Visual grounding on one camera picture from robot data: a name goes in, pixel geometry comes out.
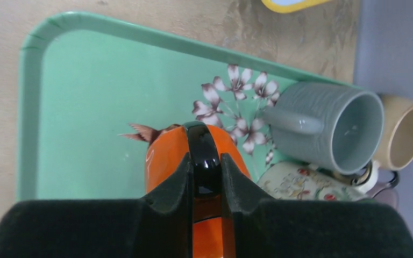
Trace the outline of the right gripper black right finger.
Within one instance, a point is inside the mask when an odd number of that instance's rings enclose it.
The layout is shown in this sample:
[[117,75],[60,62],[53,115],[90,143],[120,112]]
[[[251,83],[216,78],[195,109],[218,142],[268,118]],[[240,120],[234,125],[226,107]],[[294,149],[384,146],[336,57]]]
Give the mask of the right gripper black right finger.
[[221,155],[224,257],[413,257],[396,210],[373,201],[275,199]]

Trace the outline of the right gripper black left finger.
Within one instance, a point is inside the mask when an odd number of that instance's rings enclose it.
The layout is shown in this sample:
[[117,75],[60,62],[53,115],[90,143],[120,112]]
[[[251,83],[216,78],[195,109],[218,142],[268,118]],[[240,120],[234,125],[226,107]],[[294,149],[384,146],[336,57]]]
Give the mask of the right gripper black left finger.
[[138,199],[28,200],[0,222],[0,257],[192,257],[193,165]]

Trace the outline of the cream white mug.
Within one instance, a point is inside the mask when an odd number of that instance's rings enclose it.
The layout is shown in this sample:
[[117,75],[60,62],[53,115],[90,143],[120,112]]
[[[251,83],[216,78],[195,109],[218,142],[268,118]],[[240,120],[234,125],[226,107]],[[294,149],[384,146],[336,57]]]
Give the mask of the cream white mug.
[[359,177],[334,178],[315,171],[310,165],[282,161],[270,167],[257,185],[276,199],[359,201],[378,181],[378,170],[370,162]]

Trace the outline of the orange mug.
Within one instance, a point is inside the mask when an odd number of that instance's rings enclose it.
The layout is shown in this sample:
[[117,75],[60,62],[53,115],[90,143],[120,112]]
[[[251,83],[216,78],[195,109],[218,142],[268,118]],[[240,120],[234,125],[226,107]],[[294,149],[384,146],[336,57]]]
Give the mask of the orange mug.
[[[251,179],[232,137],[218,126],[208,125],[208,129],[214,138],[217,153],[230,154],[241,173]],[[149,145],[145,157],[146,192],[153,190],[177,169],[185,153],[188,152],[188,142],[186,139],[183,140],[183,137],[186,137],[185,129],[176,126]],[[221,218],[212,218],[194,224],[193,257],[223,257]]]

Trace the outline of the grey mug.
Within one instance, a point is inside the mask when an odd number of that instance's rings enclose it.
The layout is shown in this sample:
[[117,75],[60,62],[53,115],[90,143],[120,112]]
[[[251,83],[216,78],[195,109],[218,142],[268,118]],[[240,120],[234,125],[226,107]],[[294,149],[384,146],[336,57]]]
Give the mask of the grey mug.
[[344,175],[372,159],[384,126],[376,93],[316,82],[289,86],[260,118],[279,152]]

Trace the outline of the beige brown mug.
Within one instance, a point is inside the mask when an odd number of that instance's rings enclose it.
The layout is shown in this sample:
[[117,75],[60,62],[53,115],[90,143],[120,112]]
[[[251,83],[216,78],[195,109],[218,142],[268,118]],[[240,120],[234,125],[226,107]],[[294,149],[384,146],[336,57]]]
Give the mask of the beige brown mug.
[[413,101],[378,94],[384,108],[384,127],[373,160],[387,170],[400,171],[413,161]]

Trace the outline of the mauve purple mug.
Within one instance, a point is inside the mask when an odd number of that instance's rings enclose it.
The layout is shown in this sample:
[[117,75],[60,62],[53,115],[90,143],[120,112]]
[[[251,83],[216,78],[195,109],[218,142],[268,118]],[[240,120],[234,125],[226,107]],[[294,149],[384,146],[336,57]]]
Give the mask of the mauve purple mug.
[[394,209],[398,209],[399,196],[395,190],[400,182],[400,175],[398,171],[391,171],[393,177],[388,182],[377,182],[366,195],[376,202],[386,204]]

